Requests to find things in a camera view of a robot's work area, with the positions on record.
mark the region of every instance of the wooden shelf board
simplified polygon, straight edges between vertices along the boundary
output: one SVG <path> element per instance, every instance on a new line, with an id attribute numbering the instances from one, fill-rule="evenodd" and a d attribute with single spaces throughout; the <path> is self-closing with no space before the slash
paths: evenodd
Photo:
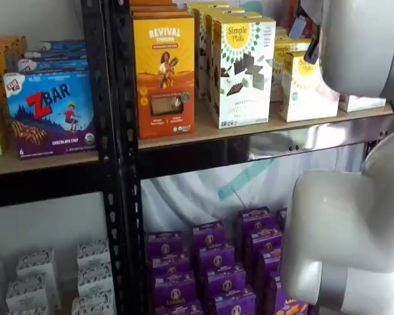
<path id="1" fill-rule="evenodd" d="M 391 115 L 391 107 L 389 105 L 382 108 L 374 108 L 371 110 L 360 110 L 356 112 L 346 113 L 339 110 L 337 117 L 313 119 L 307 121 L 296 121 L 286 123 L 278 113 L 278 104 L 271 103 L 270 117 L 268 123 L 260 123 L 257 125 L 248 125 L 243 127 L 233 127 L 228 129 L 218 129 L 214 119 L 211 117 L 209 110 L 203 102 L 196 103 L 195 115 L 195 131 L 191 134 L 165 136 L 162 138 L 152 138 L 139 140 L 139 149 L 151 149 L 162 146 L 172 146 L 178 144 L 186 144 L 190 142 L 199 142 L 206 140 L 214 140 L 218 138 L 228 138 L 240 135 L 249 135 L 252 133 L 263 133 L 269 131 L 279 131 L 284 129 L 296 129 L 307 127 L 310 125 L 318 125 L 323 123 L 334 123 L 339 121 L 347 121 L 359 118 L 377 117 Z"/>

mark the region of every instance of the blue box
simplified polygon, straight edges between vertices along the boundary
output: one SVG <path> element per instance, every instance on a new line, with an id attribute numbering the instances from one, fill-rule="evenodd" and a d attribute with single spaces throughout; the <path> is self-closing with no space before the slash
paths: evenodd
<path id="1" fill-rule="evenodd" d="M 7 73 L 4 84 L 21 159 L 95 149 L 85 68 Z"/>
<path id="2" fill-rule="evenodd" d="M 20 59 L 18 61 L 19 72 L 29 72 L 42 69 L 71 69 L 86 68 L 86 56 L 81 57 L 60 57 L 60 58 L 31 58 Z"/>
<path id="3" fill-rule="evenodd" d="M 38 43 L 39 51 L 64 51 L 85 49 L 85 41 L 40 41 Z"/>

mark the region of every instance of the boy illustration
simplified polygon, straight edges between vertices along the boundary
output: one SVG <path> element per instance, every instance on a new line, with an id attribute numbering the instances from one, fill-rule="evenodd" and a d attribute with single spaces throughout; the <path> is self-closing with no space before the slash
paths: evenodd
<path id="1" fill-rule="evenodd" d="M 74 119 L 72 117 L 75 118 L 80 118 L 80 116 L 76 116 L 74 114 L 74 103 L 70 102 L 68 103 L 68 110 L 65 110 L 64 112 L 59 113 L 59 115 L 66 115 L 66 119 L 64 120 L 66 123 L 71 124 L 70 126 L 70 131 L 76 131 L 76 127 L 77 127 L 77 123 L 79 122 L 77 119 Z"/>

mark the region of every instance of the chocolate image on box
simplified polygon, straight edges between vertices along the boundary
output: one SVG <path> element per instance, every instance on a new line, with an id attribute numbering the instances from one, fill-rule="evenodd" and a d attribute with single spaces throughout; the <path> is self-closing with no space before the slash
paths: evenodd
<path id="1" fill-rule="evenodd" d="M 252 76 L 252 87 L 264 91 L 264 75 L 255 73 Z"/>
<path id="2" fill-rule="evenodd" d="M 244 67 L 249 68 L 254 65 L 254 57 L 250 54 L 244 53 Z"/>
<path id="3" fill-rule="evenodd" d="M 245 74 L 258 74 L 261 69 L 263 69 L 263 66 L 257 66 L 253 64 L 252 66 L 248 67 L 247 71 L 245 71 Z"/>
<path id="4" fill-rule="evenodd" d="M 230 88 L 229 92 L 226 94 L 226 96 L 239 93 L 242 90 L 243 87 L 244 87 L 244 85 L 242 83 L 237 83 L 237 84 L 233 85 Z"/>
<path id="5" fill-rule="evenodd" d="M 245 71 L 246 67 L 244 66 L 244 59 L 241 59 L 234 63 L 234 71 L 235 74 L 240 74 L 241 72 Z"/>

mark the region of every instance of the orange box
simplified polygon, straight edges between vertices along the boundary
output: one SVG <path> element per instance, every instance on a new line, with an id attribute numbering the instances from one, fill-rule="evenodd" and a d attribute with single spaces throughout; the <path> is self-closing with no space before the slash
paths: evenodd
<path id="1" fill-rule="evenodd" d="M 186 9 L 167 9 L 167 10 L 133 10 L 131 11 L 132 16 L 176 16 L 176 15 L 188 15 Z"/>
<path id="2" fill-rule="evenodd" d="M 140 137 L 193 132 L 194 17 L 134 16 L 133 34 Z"/>

